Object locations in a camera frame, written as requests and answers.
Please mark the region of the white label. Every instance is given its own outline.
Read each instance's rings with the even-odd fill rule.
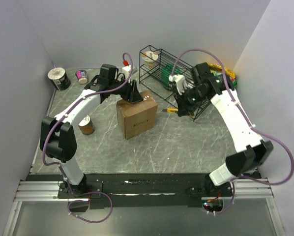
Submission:
[[[60,85],[60,80],[53,80],[53,81],[54,81],[54,84]]]

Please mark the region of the marble tabletop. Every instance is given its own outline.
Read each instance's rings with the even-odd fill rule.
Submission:
[[[63,111],[82,92],[84,86],[77,82],[77,70],[66,70],[71,86],[56,92],[49,116]],[[87,72],[88,78],[93,78],[99,69],[87,69]],[[170,94],[151,77],[144,83],[163,96]],[[138,88],[147,90],[143,85]],[[235,153],[230,133],[213,105],[193,122],[190,117],[179,118],[163,112],[169,103],[152,95],[158,103],[155,126],[128,140],[117,121],[116,102],[120,96],[110,96],[91,111],[95,132],[89,136],[80,130],[75,132],[76,159],[84,173],[209,173],[223,164],[226,156]],[[42,152],[38,150],[31,173],[59,173],[59,169],[54,165],[44,166]]]

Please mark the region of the can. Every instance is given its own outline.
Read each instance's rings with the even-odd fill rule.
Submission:
[[[65,70],[61,67],[50,70],[48,73],[48,78],[57,90],[62,91],[70,86],[70,80]]]
[[[88,82],[88,78],[87,78],[87,72],[85,70],[78,70],[76,73],[75,73],[76,77],[77,77],[77,80],[78,82],[83,85],[85,83]]]
[[[94,132],[93,123],[90,119],[90,116],[88,115],[85,118],[83,118],[83,120],[79,123],[78,127],[80,131],[85,135],[89,135]]]
[[[159,56],[156,52],[147,51],[142,55],[146,67],[154,67]]]

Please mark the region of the metal wire rack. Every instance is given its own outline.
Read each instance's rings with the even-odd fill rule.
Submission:
[[[154,60],[153,58],[149,57],[148,55],[146,55],[144,53],[146,51],[151,51],[151,52],[157,53],[158,59]],[[144,60],[142,59],[143,55],[144,55],[144,57],[147,57],[153,61],[152,66],[145,64]],[[157,49],[151,45],[148,45],[139,51],[139,83],[142,84],[143,86],[145,86],[147,89],[149,89],[153,93],[155,93],[156,95],[158,95],[159,97],[161,97],[163,100],[165,100],[166,102],[168,102],[170,105],[172,105],[175,108],[177,108],[177,107],[176,107],[176,105],[174,105],[170,102],[170,98],[172,97],[172,95],[174,95],[177,92],[177,90],[175,89],[175,87],[171,83],[169,83],[169,82],[168,82],[168,84],[165,83],[163,81],[163,77],[164,77],[164,67],[166,67],[168,65],[173,65],[175,63],[176,59],[177,59],[177,57],[175,57],[171,53],[169,53],[163,49]],[[182,60],[179,60],[179,62],[177,63],[177,67],[179,69],[179,74],[184,75],[188,85],[190,87],[192,87],[193,80],[192,80],[192,75],[190,72],[190,69],[192,68],[192,66]],[[152,77],[153,79],[158,81],[159,85],[162,85],[165,89],[171,91],[171,94],[169,96],[163,97],[163,95],[161,95],[161,94],[155,92],[154,90],[152,90],[151,88],[149,88],[146,85],[146,83],[144,83],[144,80],[147,79],[148,77]],[[198,105],[198,109],[197,109],[196,113],[192,117],[193,121],[195,121],[209,105],[210,105],[209,100],[205,100],[205,101],[201,102]]]

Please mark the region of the white container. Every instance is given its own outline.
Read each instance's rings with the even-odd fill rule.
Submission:
[[[147,51],[143,53],[142,58],[144,60],[144,65],[146,67],[152,68],[156,65],[156,61],[158,60],[159,56],[156,52]]]
[[[129,72],[131,71],[131,65],[125,66],[122,68],[122,72],[125,75],[125,78],[129,76]],[[137,72],[137,67],[133,66],[132,76]]]

